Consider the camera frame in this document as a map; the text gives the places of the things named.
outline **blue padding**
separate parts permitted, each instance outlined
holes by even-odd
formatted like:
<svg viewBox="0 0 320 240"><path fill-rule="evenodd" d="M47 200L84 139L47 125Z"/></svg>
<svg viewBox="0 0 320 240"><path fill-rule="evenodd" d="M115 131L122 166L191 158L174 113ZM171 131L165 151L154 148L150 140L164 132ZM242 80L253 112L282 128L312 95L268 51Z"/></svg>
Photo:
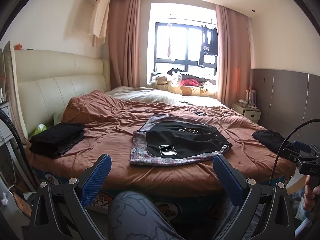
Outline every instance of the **blue padding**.
<svg viewBox="0 0 320 240"><path fill-rule="evenodd" d="M297 149L299 149L300 151L305 152L305 153L310 153L310 151L311 151L308 144L304 144L304 143L301 143L298 141L295 141L293 143L293 146L296 147Z"/></svg>
<svg viewBox="0 0 320 240"><path fill-rule="evenodd" d="M213 169L231 203L235 206L242 207L245 200L243 188L219 156L213 159Z"/></svg>
<svg viewBox="0 0 320 240"><path fill-rule="evenodd" d="M106 155L81 189L80 203L83 207L93 203L110 170L111 158Z"/></svg>

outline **brown comforter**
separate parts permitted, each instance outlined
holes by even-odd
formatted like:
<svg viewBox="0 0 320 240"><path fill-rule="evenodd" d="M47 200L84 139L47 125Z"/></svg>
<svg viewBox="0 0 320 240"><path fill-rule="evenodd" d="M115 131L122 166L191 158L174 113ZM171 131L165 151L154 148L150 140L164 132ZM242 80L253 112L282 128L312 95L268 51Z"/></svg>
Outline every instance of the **brown comforter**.
<svg viewBox="0 0 320 240"><path fill-rule="evenodd" d="M206 112L198 116L194 112ZM212 161L175 167L130 165L132 133L154 114L171 114L214 125L233 144L225 157L247 178L262 182L269 179L275 154L253 139L251 134L262 127L225 107L169 106L120 101L102 91L74 97L64 112L63 122L86 125L85 139L56 159L27 151L30 164L41 171L71 178L79 175L102 153L112 160L112 168L102 189L138 189L145 193L168 196L203 196L221 185L213 172ZM295 166L279 159L275 178L291 176Z"/></svg>

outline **pillow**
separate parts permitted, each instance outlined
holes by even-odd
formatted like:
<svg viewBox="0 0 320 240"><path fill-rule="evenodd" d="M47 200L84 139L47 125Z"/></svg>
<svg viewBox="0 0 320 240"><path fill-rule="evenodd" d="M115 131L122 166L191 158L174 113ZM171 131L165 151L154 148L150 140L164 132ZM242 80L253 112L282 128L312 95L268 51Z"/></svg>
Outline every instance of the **pillow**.
<svg viewBox="0 0 320 240"><path fill-rule="evenodd" d="M66 108L67 106L64 106L60 108L58 111L53 113L53 125L57 125L58 123L61 123L61 119Z"/></svg>
<svg viewBox="0 0 320 240"><path fill-rule="evenodd" d="M131 100L144 103L165 103L171 106L177 105L182 99L182 96L179 94L173 94L153 88L118 87L106 94L119 100Z"/></svg>

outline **nightstand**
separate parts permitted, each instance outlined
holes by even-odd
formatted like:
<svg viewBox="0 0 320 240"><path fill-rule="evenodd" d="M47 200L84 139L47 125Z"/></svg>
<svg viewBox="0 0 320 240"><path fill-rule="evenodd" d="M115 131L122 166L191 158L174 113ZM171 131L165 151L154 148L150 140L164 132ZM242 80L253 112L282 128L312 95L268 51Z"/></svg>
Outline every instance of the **nightstand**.
<svg viewBox="0 0 320 240"><path fill-rule="evenodd" d="M232 108L239 114L248 118L254 123L258 123L261 115L261 111L258 108L242 107L238 103L232 104Z"/></svg>

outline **cream headboard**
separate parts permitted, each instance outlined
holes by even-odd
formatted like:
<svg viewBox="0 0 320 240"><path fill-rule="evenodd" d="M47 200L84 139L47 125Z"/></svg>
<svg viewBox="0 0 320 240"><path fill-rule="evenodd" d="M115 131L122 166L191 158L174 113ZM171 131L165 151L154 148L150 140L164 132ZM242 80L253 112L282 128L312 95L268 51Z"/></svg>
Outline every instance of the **cream headboard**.
<svg viewBox="0 0 320 240"><path fill-rule="evenodd" d="M17 87L27 134L49 124L70 98L99 89L110 91L110 64L71 53L15 50Z"/></svg>

